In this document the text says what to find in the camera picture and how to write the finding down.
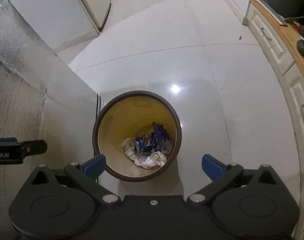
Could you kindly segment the yellow round trash bin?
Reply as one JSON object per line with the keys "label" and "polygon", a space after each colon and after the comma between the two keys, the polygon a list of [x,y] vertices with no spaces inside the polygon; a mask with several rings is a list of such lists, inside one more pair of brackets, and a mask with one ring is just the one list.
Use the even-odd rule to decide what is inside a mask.
{"label": "yellow round trash bin", "polygon": [[[122,143],[151,133],[154,123],[168,132],[172,148],[163,166],[146,169],[127,157]],[[94,153],[106,157],[106,171],[133,183],[164,173],[177,157],[181,142],[181,123],[175,109],[163,97],[143,90],[126,92],[109,101],[97,116],[92,132]]]}

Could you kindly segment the blue plastic bag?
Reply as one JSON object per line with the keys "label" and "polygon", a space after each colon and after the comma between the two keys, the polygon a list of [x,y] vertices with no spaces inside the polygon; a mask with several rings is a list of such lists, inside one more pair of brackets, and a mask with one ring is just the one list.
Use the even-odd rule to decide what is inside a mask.
{"label": "blue plastic bag", "polygon": [[155,139],[157,141],[157,145],[159,151],[169,152],[172,149],[172,139],[169,136],[168,131],[163,127],[162,124],[158,124],[157,122],[152,123]]}

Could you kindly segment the white plastic bag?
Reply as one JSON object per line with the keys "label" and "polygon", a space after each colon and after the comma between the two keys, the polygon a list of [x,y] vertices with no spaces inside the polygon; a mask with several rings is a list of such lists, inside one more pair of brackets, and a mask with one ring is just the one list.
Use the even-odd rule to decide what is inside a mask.
{"label": "white plastic bag", "polygon": [[136,161],[137,159],[139,159],[141,157],[141,155],[137,152],[136,149],[136,141],[134,138],[127,138],[125,139],[121,146],[123,147],[126,156],[132,160],[132,161]]}

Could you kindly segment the white low cabinet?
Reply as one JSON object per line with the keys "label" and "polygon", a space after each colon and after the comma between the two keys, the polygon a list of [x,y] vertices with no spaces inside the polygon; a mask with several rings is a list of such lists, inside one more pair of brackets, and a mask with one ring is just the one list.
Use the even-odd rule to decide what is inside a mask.
{"label": "white low cabinet", "polygon": [[260,44],[281,85],[292,118],[300,165],[300,218],[295,239],[304,239],[304,58],[294,24],[281,25],[260,0],[250,0],[247,26]]}

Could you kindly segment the crushed blue soda can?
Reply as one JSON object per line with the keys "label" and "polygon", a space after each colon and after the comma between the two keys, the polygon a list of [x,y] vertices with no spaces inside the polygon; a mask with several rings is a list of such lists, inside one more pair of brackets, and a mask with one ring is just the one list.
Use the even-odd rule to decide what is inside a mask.
{"label": "crushed blue soda can", "polygon": [[136,137],[132,141],[132,148],[137,154],[152,154],[158,151],[158,141],[155,133]]}

